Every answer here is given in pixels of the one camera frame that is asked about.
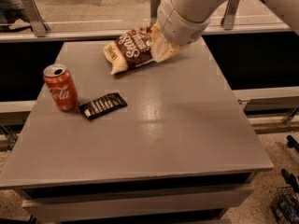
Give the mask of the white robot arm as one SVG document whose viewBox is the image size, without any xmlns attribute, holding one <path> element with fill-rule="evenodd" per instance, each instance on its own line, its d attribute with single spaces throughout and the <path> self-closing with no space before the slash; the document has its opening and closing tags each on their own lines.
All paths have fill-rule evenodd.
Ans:
<svg viewBox="0 0 299 224">
<path fill-rule="evenodd" d="M 214 11 L 227 0 L 162 0 L 151 28 L 151 55 L 160 63 L 197 41 Z M 299 0 L 261 0 L 299 33 Z"/>
</svg>

